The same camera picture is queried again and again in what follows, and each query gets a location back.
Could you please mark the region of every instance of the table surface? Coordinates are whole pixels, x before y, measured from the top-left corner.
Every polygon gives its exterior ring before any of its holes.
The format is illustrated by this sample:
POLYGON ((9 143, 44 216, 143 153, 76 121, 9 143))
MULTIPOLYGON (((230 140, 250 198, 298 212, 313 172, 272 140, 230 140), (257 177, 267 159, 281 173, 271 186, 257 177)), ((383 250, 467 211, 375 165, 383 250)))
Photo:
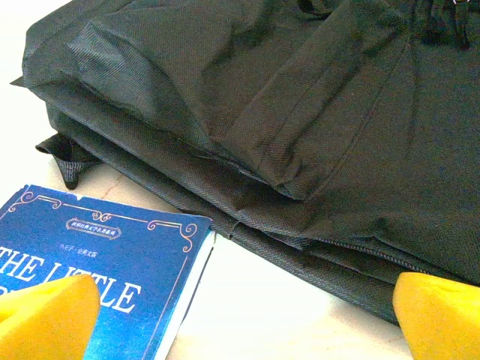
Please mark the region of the table surface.
MULTIPOLYGON (((24 184, 65 191, 53 159, 35 150, 55 133, 44 103, 19 77, 27 28, 65 0, 5 1, 0 21, 0 203, 24 184)), ((107 165, 73 191, 175 211, 107 165)), ((217 236, 195 300, 168 359, 411 359, 401 330, 217 236)))

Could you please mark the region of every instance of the black bag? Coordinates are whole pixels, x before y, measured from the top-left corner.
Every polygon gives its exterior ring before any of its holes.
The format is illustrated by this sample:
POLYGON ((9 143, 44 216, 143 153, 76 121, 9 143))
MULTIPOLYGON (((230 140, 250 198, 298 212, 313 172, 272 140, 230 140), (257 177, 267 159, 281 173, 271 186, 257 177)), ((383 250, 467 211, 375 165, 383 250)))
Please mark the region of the black bag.
POLYGON ((107 163, 396 323, 401 272, 480 285, 479 3, 320 2, 74 0, 15 83, 69 188, 107 163))

